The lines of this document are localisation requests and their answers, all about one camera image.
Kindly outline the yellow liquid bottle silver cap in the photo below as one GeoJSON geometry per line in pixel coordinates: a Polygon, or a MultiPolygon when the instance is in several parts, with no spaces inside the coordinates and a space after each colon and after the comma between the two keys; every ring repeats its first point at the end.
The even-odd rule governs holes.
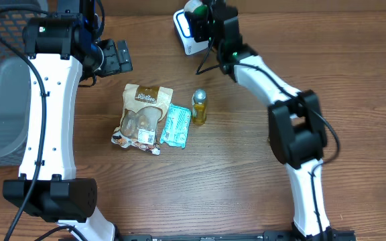
{"type": "Polygon", "coordinates": [[[192,95],[192,121],[196,125],[203,125],[207,117],[208,99],[203,89],[197,89],[192,95]]]}

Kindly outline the teal tissue pack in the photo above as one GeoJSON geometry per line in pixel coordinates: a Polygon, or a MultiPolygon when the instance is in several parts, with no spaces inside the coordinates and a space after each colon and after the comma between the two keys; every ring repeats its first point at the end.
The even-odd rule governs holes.
{"type": "Polygon", "coordinates": [[[189,109],[170,104],[165,127],[160,137],[160,143],[167,143],[171,147],[186,147],[191,112],[189,109]]]}

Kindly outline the green lidded jar with tissues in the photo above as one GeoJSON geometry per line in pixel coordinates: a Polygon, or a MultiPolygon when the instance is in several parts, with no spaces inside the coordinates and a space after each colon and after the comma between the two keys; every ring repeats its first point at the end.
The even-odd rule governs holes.
{"type": "Polygon", "coordinates": [[[184,15],[194,14],[203,16],[207,13],[207,6],[202,2],[202,0],[188,0],[184,6],[184,15]]]}

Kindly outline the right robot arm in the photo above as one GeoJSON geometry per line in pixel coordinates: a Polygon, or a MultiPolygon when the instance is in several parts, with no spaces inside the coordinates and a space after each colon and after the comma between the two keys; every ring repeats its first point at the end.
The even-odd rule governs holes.
{"type": "Polygon", "coordinates": [[[321,172],[328,122],[317,95],[285,83],[239,30],[238,10],[225,1],[188,1],[184,17],[195,42],[216,50],[217,67],[267,108],[269,143],[285,167],[294,200],[292,227],[298,240],[330,240],[321,172]]]}

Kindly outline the brown snack wrapper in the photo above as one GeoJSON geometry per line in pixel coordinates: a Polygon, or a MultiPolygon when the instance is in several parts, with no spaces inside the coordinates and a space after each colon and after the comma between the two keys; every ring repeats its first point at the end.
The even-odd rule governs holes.
{"type": "Polygon", "coordinates": [[[123,149],[135,147],[159,155],[158,123],[166,116],[172,95],[171,88],[127,84],[123,91],[122,117],[111,142],[123,149]]]}

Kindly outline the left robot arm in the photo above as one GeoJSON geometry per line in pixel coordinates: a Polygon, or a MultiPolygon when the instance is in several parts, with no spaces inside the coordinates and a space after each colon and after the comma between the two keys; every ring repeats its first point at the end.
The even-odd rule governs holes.
{"type": "Polygon", "coordinates": [[[21,54],[30,70],[27,143],[17,179],[3,183],[3,197],[20,214],[77,240],[121,239],[98,209],[96,181],[77,177],[72,145],[82,81],[132,69],[125,42],[102,39],[104,26],[100,1],[59,1],[55,12],[36,10],[28,21],[21,54]]]}

